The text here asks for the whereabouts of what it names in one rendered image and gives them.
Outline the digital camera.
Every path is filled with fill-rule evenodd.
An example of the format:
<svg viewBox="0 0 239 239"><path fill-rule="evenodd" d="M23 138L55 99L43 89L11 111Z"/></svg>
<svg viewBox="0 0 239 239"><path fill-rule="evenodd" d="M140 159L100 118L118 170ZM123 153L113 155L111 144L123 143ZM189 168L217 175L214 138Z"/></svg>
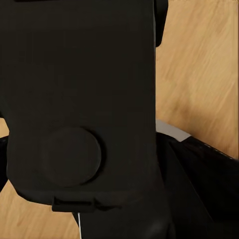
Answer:
<svg viewBox="0 0 239 239"><path fill-rule="evenodd" d="M53 212L93 213L153 187L156 47L168 0L0 0L6 176Z"/></svg>

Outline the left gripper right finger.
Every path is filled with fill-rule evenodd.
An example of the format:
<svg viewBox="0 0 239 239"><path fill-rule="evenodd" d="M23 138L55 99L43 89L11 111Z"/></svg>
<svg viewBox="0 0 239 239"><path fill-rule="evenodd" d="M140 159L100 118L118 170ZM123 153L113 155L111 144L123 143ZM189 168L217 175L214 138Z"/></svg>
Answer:
<svg viewBox="0 0 239 239"><path fill-rule="evenodd" d="M156 148L177 239L239 239L239 196L177 139Z"/></svg>

